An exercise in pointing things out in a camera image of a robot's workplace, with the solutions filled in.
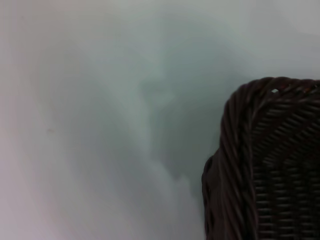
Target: wicker texture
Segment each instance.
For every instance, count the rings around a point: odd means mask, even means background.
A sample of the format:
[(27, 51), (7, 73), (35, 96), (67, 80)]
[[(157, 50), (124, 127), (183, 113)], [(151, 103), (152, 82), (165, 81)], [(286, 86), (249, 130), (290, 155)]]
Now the wicker texture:
[(242, 85), (220, 128), (202, 174), (207, 240), (320, 240), (320, 81)]

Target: basket weave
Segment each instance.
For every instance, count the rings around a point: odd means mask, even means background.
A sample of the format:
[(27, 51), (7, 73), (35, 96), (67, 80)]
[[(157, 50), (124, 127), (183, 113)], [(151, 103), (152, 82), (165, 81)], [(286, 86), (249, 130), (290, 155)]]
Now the basket weave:
[(225, 105), (202, 174), (207, 240), (320, 240), (320, 81), (266, 77)]

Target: dark brown wicker basket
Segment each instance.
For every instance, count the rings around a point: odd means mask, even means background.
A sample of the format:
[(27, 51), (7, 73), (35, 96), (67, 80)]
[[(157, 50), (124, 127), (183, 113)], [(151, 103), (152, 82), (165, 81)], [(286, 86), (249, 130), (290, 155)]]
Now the dark brown wicker basket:
[(320, 240), (320, 81), (242, 85), (201, 180), (207, 240)]

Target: white wall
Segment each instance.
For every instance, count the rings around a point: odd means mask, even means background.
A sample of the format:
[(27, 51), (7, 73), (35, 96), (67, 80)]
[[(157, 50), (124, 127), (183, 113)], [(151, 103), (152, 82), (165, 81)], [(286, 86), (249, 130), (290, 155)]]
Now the white wall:
[(204, 239), (228, 96), (319, 78), (317, 0), (0, 0), (0, 239)]

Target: gray background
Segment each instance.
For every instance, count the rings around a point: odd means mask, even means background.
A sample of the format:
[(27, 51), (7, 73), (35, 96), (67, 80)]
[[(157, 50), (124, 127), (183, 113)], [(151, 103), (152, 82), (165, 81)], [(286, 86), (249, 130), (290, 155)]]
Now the gray background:
[(319, 78), (317, 0), (0, 0), (0, 239), (204, 239), (223, 106)]

